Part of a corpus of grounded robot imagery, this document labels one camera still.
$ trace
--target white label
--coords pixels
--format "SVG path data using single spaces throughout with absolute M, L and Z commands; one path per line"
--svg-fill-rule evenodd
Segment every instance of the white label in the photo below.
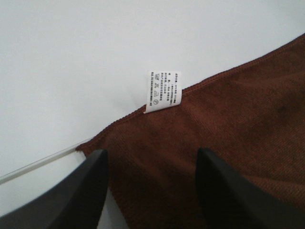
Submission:
M 181 72 L 149 72 L 147 104 L 144 113 L 179 105 L 182 96 L 180 81 Z

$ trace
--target microfiber towel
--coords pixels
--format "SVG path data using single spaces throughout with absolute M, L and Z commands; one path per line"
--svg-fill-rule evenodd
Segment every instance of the microfiber towel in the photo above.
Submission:
M 131 229 L 206 228 L 195 190 L 200 147 L 305 211 L 305 34 L 184 89 L 178 106 L 144 110 L 77 147 L 109 151 L 110 189 Z

